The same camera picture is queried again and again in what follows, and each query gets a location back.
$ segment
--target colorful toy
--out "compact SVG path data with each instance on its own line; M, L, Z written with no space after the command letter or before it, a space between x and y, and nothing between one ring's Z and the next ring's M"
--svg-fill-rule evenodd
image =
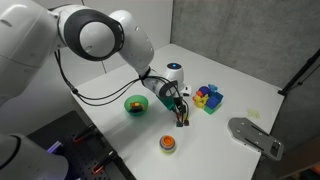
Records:
M203 108L208 114L212 114L220 107L223 95L218 92L218 87L209 84L208 87L202 86L196 91L196 95L192 100L197 108Z
M207 86L202 86L199 88L199 91L202 93L202 96L210 94L211 90Z
M173 153L176 149L176 143L173 137L164 135L160 139L160 148L165 153Z

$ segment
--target gray wall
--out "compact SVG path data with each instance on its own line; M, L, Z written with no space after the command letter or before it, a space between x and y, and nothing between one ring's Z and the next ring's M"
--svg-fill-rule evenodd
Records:
M172 21L172 43L279 87L320 48L319 0L174 0ZM276 120L287 151L320 132L319 71Z

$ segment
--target wire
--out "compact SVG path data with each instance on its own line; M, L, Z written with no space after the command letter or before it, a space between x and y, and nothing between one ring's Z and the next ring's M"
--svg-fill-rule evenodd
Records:
M131 82L129 82L128 84L124 85L122 88L118 89L117 91L113 92L112 94L109 94L108 96L104 96L104 97L100 97L100 98L90 98L90 97L86 97L80 93L79 96L84 98L84 99L88 99L88 100L102 100L102 99L106 99L106 98L109 98L115 94L117 94L118 92L120 92L121 90L123 90L124 88L126 88L127 86L131 85L132 83L136 83L137 81L139 81L140 79L135 79L135 80L132 80Z
M182 101L186 104L186 106L187 106L187 117L186 117L186 119L188 120L188 118L189 118L189 105L188 105L188 103L184 100L184 99L182 99Z
M177 92L177 94L178 94L179 99L182 99L182 101L186 104L186 108L187 108L187 117L186 117L186 119L188 119L188 116L189 116L189 106L188 106L188 103L181 97L178 88L177 88L171 81L169 81L168 79L166 79L166 78L164 78L164 77L161 77L161 76L147 76L147 78L155 78L155 79L161 80L162 82L164 82L164 80L165 80L165 81L167 81L169 84L171 84L171 85L175 88L175 90L176 90L176 92ZM183 116L181 117L181 119L182 119L181 121L180 121L179 119L178 119L178 121L184 123L184 117L183 117Z
M147 76L146 78L157 79L157 80L160 80L161 82L163 82L164 84L166 84L166 82L165 82L163 79L169 81L168 79L163 78L163 77L161 77L161 76ZM179 115L178 115L178 113L176 112L176 110L178 110L180 114L181 114L181 112L180 112L178 106L177 106L175 103L174 103L174 105L175 105L175 111L174 111L174 112L176 113L177 120L178 120L179 122L182 122L183 119L182 119L181 121L179 120Z
M79 99L84 102L85 104L88 104L88 105L91 105L91 106L103 106L103 105L106 105L106 104L109 104L115 100L117 100L118 98L120 98L134 83L136 83L137 81L139 81L140 79L135 79L131 82L129 82L128 84L124 85L122 88L120 88L119 90L117 90L116 92L108 95L108 96L105 96L105 97L101 97L101 98L90 98L90 97L86 97L82 94L79 93L79 91L71 84L71 82L68 80L68 78L66 77L66 75L64 74L63 72L63 69L62 69L62 64L61 64L61 53L60 53L60 50L57 50L54 52L54 55L55 55L55 58L57 60L57 63L58 63L58 66L59 66L59 70L60 70L60 74L64 80L64 82L69 86L70 90L79 97ZM119 96L117 96L115 99L109 101L109 102L106 102L106 103L102 103L102 104L92 104L92 103L88 103L86 102L84 99L88 99L88 100L101 100L101 99L106 99L108 97L111 97L117 93L119 93L121 90L123 90L124 88L126 88L127 86L129 86L127 89L125 89Z
M115 100L119 99L134 83L136 83L137 81L139 80L142 80L141 78L137 78L137 79L134 79L132 80L131 82L127 83L126 85L124 85L123 87L121 87L120 89L118 89L117 91L113 92L112 94L109 94L107 96L104 96L104 97L100 97L100 98L92 98L92 97L86 97L84 95L82 95L81 93L79 93L79 91L71 84L71 82L68 80L68 78L66 77L66 75L64 74L63 72L63 68L62 68L62 64L61 64L61 53L60 53L60 50L57 50L54 52L54 55L55 55L55 58L56 58L56 61L58 63L58 66L59 66L59 70L60 70L60 74L64 80L64 82L69 86L69 88L71 89L71 91L78 96L78 98L85 104L87 105L90 105L90 106L104 106L104 105L107 105L107 104L110 104L112 102L114 102ZM146 78L154 78L154 79L157 79L157 80L160 80L161 82L163 82L164 84L166 84L165 81L167 81L170 85L172 85L173 88L175 88L176 90L176 93L178 94L178 98L179 100L182 99L182 102L184 102L186 104L186 108L187 108L187 117L186 119L188 119L188 116L189 116L189 106L188 106L188 103L181 97L180 95L180 92L178 90L178 88L171 82L169 81L168 79L164 78L164 77L161 77L161 76L147 76ZM105 103L101 103L101 104L92 104L92 103L89 103L87 101L85 101L84 99L87 99L87 100L102 100L102 99L106 99L106 98L109 98L117 93L119 93L120 91L122 91L123 89L125 89L121 94L119 94L116 98L108 101L108 102L105 102ZM172 95L172 97L174 96L174 94L172 93L171 91L171 88L169 88L169 91ZM180 114L180 108L177 106L177 104L175 103L175 111L178 111ZM179 122L182 122L184 123L184 117L183 117L183 114L182 114L182 117L181 117L181 121L179 120L179 117L177 116L177 120Z
M318 64L318 66L316 68L314 68L314 70L312 70L307 77L305 77L302 81L298 82L295 86L291 87L289 90L288 90L288 93L295 89L296 87L299 87L299 86L302 86L303 83L320 67L320 64Z
M86 102L84 99L82 99L81 96L78 96L78 97L79 97L79 99L80 99L82 102L84 102L84 103L87 104L87 105L90 105L90 106L104 106L104 105L110 104L110 103L112 103L113 101L119 99L134 83L130 84L130 86L127 87L119 96L117 96L117 97L114 98L113 100L111 100L111 101L109 101L109 102L106 102L106 103L92 104L92 103Z

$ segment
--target small orange object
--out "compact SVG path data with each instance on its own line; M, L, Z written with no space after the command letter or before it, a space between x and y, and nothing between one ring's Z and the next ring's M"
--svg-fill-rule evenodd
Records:
M171 148L174 145L174 139L171 136L165 135L161 138L161 144L165 148Z
M314 166L311 170L320 175L320 165Z
M203 94L202 94L202 92L201 92L201 91L196 91L196 94L197 94L198 96L200 96L200 97L202 97L202 96L203 96Z

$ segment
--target blue toy block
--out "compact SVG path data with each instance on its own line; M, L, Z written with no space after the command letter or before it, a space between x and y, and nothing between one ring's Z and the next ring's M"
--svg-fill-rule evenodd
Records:
M210 91L213 93L218 91L218 87L213 84L208 84L208 87L209 87Z
M219 103L222 101L222 98L223 98L223 95L218 92L212 93L210 94L210 96L215 97L219 101Z
M210 109L214 109L219 103L219 100L215 97L209 97L205 105Z
M199 91L202 93L203 96L210 95L211 90L207 86L202 86L199 88Z

